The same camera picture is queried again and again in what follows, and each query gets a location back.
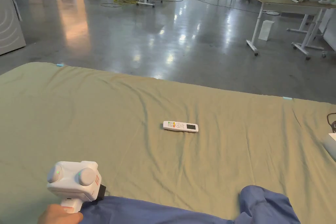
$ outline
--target polished floor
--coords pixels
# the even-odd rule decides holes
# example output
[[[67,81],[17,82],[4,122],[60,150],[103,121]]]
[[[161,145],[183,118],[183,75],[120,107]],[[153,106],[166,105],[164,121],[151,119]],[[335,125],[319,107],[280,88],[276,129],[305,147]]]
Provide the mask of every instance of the polished floor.
[[[0,73],[45,61],[336,103],[336,57],[311,51],[305,61],[291,46],[304,36],[286,28],[298,28],[300,19],[265,14],[274,30],[268,42],[258,40],[255,57],[245,40],[254,31],[257,1],[170,1],[180,2],[153,9],[101,6],[113,0],[17,0],[27,46],[0,56]]]

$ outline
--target bed sheet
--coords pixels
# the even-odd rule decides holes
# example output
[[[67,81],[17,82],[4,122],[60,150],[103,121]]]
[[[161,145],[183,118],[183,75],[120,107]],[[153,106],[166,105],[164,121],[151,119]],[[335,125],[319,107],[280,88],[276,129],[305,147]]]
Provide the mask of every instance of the bed sheet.
[[[322,145],[335,105],[49,63],[1,75],[0,90],[0,223],[36,223],[59,202],[49,169],[82,160],[113,196],[235,219],[239,192],[258,185],[289,197],[302,223],[336,220],[336,164]]]

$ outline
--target white box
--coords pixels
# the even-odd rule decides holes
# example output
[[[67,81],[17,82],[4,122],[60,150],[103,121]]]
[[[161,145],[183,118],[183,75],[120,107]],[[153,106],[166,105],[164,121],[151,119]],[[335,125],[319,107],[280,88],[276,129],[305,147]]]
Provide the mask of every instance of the white box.
[[[262,29],[259,34],[260,40],[268,40],[269,33],[271,32],[272,25],[274,24],[274,21],[271,20],[265,20],[262,24]]]

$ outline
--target remote control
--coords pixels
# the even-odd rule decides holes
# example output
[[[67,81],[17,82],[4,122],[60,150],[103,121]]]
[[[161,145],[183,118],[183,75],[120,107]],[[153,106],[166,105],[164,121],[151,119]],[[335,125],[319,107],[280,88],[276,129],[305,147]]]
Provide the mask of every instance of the remote control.
[[[198,132],[197,124],[181,123],[181,122],[174,122],[174,121],[164,121],[163,128],[165,130]]]

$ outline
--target white device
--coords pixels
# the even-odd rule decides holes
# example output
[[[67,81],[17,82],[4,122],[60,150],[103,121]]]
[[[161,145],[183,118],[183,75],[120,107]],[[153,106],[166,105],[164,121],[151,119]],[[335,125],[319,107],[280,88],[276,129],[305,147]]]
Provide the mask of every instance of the white device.
[[[336,160],[336,133],[330,133],[323,141],[327,152]]]
[[[165,130],[198,132],[197,124],[181,123],[181,122],[174,122],[174,121],[164,121],[163,128]]]
[[[84,201],[97,199],[101,176],[96,162],[61,161],[50,170],[47,181],[48,190],[62,199],[64,210],[76,213]]]

